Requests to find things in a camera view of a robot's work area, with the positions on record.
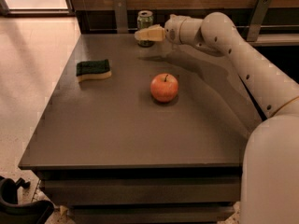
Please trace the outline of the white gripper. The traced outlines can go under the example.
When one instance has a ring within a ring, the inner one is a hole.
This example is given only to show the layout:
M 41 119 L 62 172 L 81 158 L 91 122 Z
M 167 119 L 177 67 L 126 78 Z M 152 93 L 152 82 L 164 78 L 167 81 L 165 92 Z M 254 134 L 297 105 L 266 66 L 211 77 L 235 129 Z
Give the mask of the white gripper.
M 167 38 L 174 44 L 187 45 L 188 37 L 182 28 L 188 19 L 188 16 L 171 14 L 169 20 L 165 23 L 164 28 L 159 24 L 143 28 L 135 32 L 135 39 L 137 41 L 160 42 Z

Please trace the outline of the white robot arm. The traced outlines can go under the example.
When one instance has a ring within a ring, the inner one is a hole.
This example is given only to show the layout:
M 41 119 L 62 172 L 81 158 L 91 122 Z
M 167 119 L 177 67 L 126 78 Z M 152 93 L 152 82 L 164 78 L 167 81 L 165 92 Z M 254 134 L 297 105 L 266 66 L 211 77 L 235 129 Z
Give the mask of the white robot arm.
M 298 83 L 245 41 L 220 12 L 202 20 L 172 15 L 165 26 L 143 28 L 135 38 L 168 39 L 230 61 L 266 116 L 244 154 L 240 224 L 299 224 Z

